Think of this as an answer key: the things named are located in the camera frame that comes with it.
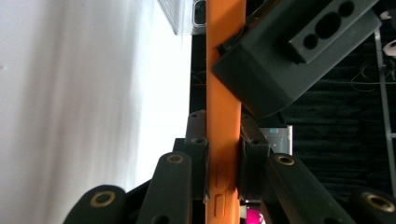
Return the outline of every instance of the white panel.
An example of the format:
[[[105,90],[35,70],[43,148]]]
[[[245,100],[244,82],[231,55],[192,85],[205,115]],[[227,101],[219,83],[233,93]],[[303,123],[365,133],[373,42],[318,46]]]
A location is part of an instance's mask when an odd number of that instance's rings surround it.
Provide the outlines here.
[[[2,0],[0,223],[62,223],[130,190],[183,137],[191,37],[155,0]]]

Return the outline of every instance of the orange pole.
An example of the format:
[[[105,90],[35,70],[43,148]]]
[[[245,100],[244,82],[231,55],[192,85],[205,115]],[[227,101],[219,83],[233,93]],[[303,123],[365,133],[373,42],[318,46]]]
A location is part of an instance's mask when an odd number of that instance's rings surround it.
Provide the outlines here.
[[[209,192],[206,224],[238,224],[236,169],[241,103],[211,71],[218,59],[216,46],[236,34],[245,23],[246,0],[206,1],[207,138]]]

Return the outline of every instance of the orange plastic bar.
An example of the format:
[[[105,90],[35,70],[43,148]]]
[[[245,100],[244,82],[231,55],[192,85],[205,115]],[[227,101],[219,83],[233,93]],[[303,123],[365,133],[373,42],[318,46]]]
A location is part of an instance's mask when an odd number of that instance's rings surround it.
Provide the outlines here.
[[[241,103],[213,75],[219,55],[216,46],[236,34],[245,23],[246,0],[206,1],[206,120],[209,152],[209,192],[206,224],[238,224],[236,169]]]

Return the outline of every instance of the brass ring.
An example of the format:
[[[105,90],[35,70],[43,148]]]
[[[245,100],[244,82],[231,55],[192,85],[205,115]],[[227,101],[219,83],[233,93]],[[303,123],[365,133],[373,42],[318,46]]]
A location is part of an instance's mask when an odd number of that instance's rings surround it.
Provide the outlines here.
[[[384,197],[367,192],[363,193],[363,197],[364,200],[372,207],[375,207],[384,212],[392,213],[396,210],[395,204]]]
[[[276,156],[276,160],[284,165],[293,165],[294,159],[286,156]]]
[[[168,157],[166,158],[166,160],[167,160],[168,162],[170,162],[170,163],[178,164],[178,163],[183,162],[184,158],[183,158],[182,156],[180,156],[180,155],[174,154],[174,155],[168,156]]]
[[[108,199],[105,200],[104,202],[98,202],[98,198],[103,195],[109,196]],[[111,190],[105,190],[93,195],[93,197],[91,198],[90,205],[92,207],[106,207],[109,204],[111,204],[115,199],[116,199],[116,193],[114,193]]]

